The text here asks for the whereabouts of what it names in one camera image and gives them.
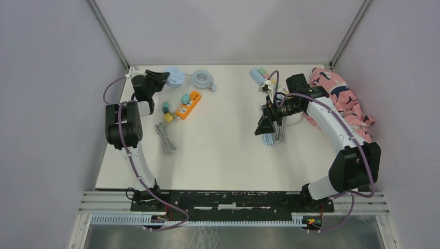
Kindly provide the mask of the round blue power socket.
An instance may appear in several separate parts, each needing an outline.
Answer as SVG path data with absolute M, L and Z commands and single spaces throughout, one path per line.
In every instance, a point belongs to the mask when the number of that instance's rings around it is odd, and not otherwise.
M 184 72 L 181 71 L 179 68 L 177 68 L 176 66 L 168 66 L 164 69 L 164 72 L 170 74 L 166 80 L 167 86 L 172 88 L 179 88 L 183 85 L 185 81 L 185 75 Z

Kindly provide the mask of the teal USB charger plug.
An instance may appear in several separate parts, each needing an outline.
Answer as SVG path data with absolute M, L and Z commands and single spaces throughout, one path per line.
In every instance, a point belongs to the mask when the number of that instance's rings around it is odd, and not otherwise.
M 163 102 L 162 111 L 164 114 L 167 114 L 170 112 L 170 103 L 169 102 Z

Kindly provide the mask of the yellow USB charger plug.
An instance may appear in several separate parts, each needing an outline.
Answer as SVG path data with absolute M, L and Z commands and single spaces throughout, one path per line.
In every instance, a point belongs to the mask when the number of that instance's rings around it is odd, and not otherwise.
M 175 114 L 171 113 L 171 112 L 168 112 L 167 114 L 165 114 L 163 116 L 163 119 L 164 119 L 164 121 L 166 123 L 171 123 L 171 122 L 173 122 L 175 120 Z

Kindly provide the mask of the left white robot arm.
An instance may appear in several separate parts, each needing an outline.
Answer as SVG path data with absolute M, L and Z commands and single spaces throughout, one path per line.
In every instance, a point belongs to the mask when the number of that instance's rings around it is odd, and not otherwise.
M 106 140 L 122 154 L 134 177 L 135 191 L 146 192 L 143 203 L 151 211 L 157 211 L 162 207 L 163 196 L 143 153 L 141 117 L 154 113 L 153 96 L 163 90 L 169 76 L 169 72 L 131 71 L 124 77 L 114 80 L 103 92 L 103 101 L 106 104 Z M 106 94 L 109 88 L 126 79 L 132 83 L 134 90 L 132 99 L 120 103 L 107 101 Z

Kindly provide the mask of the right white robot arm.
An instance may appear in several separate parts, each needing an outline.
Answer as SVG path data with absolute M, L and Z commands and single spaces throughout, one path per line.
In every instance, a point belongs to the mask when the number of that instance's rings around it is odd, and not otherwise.
M 339 113 L 328 92 L 322 86 L 307 84 L 304 74 L 289 77 L 286 84 L 288 93 L 278 93 L 278 83 L 269 78 L 259 84 L 266 102 L 261 106 L 262 116 L 254 134 L 275 133 L 285 117 L 304 113 L 318 124 L 337 153 L 325 177 L 302 187 L 301 208 L 312 212 L 325 198 L 336 199 L 347 193 L 361 196 L 356 189 L 365 186 L 370 186 L 370 194 L 364 197 L 372 197 L 379 173 L 379 145 L 359 136 Z

